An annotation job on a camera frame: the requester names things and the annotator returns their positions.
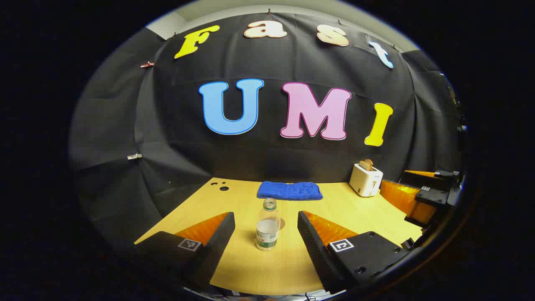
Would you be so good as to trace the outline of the black backdrop cloth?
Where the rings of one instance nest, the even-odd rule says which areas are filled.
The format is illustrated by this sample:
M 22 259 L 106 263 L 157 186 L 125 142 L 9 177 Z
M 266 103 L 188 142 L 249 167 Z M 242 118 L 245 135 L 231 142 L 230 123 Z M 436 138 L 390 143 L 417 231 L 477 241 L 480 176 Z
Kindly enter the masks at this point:
M 105 59 L 74 111 L 69 161 L 112 246 L 130 248 L 212 177 L 346 182 L 366 158 L 393 181 L 460 169 L 459 113 L 436 63 L 346 25 L 348 46 L 327 44 L 319 25 L 336 24 L 253 13 L 168 40 L 142 29 Z

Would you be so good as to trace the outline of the white toaster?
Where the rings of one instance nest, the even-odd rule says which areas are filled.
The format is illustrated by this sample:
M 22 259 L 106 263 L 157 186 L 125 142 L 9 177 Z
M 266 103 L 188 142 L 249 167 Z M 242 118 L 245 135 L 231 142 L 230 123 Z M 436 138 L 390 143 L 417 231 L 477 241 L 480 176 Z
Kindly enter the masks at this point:
M 383 173 L 376 169 L 365 170 L 359 164 L 354 164 L 350 175 L 350 187 L 361 197 L 373 197 L 380 192 Z

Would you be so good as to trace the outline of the clear plastic water bottle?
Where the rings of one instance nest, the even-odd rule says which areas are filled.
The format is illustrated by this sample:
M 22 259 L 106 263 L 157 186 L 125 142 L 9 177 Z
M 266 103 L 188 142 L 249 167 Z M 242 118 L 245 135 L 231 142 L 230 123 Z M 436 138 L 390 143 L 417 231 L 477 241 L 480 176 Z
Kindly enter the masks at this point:
M 256 247 L 260 251 L 270 251 L 276 246 L 280 225 L 281 218 L 276 200 L 264 199 L 256 222 Z

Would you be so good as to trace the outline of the blue folded towel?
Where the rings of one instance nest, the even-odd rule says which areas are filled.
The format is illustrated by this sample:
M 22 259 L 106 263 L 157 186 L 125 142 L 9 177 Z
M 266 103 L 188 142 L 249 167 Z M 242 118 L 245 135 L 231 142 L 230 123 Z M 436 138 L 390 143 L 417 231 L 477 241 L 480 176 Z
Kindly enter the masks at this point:
M 312 182 L 298 182 L 293 184 L 264 181 L 261 183 L 257 197 L 260 199 L 277 199 L 277 200 L 321 200 L 323 194 L 319 186 Z

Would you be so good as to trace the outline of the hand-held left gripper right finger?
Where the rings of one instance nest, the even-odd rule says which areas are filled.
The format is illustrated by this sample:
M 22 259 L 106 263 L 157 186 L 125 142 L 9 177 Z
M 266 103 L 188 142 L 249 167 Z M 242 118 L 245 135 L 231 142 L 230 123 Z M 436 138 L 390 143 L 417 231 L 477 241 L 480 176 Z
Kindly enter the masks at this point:
M 338 293 L 372 286 L 411 251 L 374 231 L 356 234 L 307 211 L 298 212 L 298 231 L 324 290 Z

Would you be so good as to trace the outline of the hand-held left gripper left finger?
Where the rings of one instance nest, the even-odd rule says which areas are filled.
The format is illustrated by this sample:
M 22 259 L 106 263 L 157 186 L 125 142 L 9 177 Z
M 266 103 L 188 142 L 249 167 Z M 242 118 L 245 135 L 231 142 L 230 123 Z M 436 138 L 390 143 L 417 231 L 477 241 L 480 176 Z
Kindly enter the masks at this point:
M 219 214 L 175 234 L 158 231 L 135 245 L 142 263 L 172 287 L 203 290 L 235 230 L 233 212 Z

